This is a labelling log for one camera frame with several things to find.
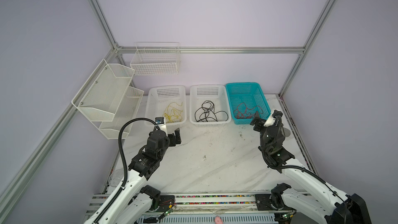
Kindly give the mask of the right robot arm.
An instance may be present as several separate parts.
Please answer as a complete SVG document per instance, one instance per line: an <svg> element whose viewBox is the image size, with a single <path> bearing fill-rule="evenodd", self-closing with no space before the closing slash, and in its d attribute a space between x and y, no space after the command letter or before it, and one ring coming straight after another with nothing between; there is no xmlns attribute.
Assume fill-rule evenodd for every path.
<svg viewBox="0 0 398 224"><path fill-rule="evenodd" d="M308 198L286 183L271 190L271 207L282 210L293 208L318 224L370 224L365 200L357 194L348 195L306 169L295 156L283 147L286 128L283 113L275 110L267 119L255 113L251 121L260 134L259 150L267 167L278 171L302 186Z"/></svg>

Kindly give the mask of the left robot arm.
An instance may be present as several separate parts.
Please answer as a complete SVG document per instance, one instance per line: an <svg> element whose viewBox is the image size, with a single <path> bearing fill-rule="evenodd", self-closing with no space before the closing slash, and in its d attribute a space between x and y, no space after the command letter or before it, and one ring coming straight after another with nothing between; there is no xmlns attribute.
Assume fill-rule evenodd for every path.
<svg viewBox="0 0 398 224"><path fill-rule="evenodd" d="M146 145L127 164L123 151L122 136L126 127L137 121L154 125L149 132ZM147 185L149 178L159 168L169 147L181 143L180 130L169 134L164 117L155 120L135 118L125 123L118 134L118 146L123 165L123 179L102 206L85 221L86 224L134 223L151 208L159 205L160 192Z"/></svg>

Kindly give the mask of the teal plastic basket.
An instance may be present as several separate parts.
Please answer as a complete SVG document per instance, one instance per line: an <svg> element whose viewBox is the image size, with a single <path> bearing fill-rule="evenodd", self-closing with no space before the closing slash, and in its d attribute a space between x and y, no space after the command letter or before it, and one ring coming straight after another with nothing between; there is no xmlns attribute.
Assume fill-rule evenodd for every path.
<svg viewBox="0 0 398 224"><path fill-rule="evenodd" d="M235 124L250 124L256 113L262 119L270 116L270 107L258 83L229 83L226 91Z"/></svg>

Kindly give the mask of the left white plastic basket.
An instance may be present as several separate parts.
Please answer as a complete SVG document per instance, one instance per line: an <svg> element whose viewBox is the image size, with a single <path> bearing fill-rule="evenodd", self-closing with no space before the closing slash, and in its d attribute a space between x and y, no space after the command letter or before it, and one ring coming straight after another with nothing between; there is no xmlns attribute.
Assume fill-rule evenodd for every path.
<svg viewBox="0 0 398 224"><path fill-rule="evenodd" d="M167 129L175 130L187 121L187 112L184 86L162 86L149 90L146 118L155 120L156 117L164 117Z"/></svg>

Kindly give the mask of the white plastic basket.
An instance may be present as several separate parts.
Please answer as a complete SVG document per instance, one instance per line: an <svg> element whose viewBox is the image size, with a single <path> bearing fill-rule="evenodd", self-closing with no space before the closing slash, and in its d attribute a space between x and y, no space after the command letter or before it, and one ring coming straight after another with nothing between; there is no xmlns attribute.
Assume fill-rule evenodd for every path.
<svg viewBox="0 0 398 224"><path fill-rule="evenodd" d="M146 118L155 120L156 117L164 117L167 129L175 130L187 121L187 112L184 86L162 86L149 90Z"/></svg>
<svg viewBox="0 0 398 224"><path fill-rule="evenodd" d="M218 127L232 121L223 85L196 85L190 88L189 118L196 127Z"/></svg>

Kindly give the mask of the middle white plastic basket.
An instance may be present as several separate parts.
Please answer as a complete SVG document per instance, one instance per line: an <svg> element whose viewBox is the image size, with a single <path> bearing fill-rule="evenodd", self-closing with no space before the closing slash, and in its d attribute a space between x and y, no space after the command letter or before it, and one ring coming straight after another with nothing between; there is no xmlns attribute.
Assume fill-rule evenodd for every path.
<svg viewBox="0 0 398 224"><path fill-rule="evenodd" d="M196 85L190 88L189 118L196 127L218 127L232 121L223 85Z"/></svg>

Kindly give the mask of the clear plastic cup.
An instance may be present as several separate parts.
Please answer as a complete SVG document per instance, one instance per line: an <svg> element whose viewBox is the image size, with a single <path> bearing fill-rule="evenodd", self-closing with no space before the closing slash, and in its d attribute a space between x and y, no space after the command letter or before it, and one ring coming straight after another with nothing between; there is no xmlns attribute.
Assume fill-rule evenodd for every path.
<svg viewBox="0 0 398 224"><path fill-rule="evenodd" d="M114 170L108 178L108 185L116 188L124 178L123 169Z"/></svg>

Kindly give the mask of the white mesh two-tier shelf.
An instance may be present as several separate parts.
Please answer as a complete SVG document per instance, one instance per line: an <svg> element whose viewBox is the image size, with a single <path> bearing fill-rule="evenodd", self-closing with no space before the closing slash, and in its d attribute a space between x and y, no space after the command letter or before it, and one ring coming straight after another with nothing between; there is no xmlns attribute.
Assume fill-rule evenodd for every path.
<svg viewBox="0 0 398 224"><path fill-rule="evenodd" d="M72 99L72 105L108 140L118 139L122 126L136 117L144 92L132 86L135 70L100 62Z"/></svg>

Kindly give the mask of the pink object at front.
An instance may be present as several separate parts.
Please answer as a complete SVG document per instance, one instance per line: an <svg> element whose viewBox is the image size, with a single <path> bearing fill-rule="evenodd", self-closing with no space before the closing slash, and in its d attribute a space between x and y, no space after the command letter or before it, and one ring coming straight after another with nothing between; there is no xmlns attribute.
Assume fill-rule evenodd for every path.
<svg viewBox="0 0 398 224"><path fill-rule="evenodd" d="M215 224L223 224L223 221L222 221L221 217L216 216L216 217L214 218L214 223L215 223Z"/></svg>

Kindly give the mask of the aluminium front rail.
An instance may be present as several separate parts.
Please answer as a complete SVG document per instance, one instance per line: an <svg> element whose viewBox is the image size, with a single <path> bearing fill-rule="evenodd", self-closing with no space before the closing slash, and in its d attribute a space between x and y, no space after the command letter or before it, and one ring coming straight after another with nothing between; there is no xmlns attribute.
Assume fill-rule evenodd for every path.
<svg viewBox="0 0 398 224"><path fill-rule="evenodd" d="M165 212L173 205L177 211L273 211L270 192L243 192L222 194L172 194L160 195L159 208L156 212Z"/></svg>

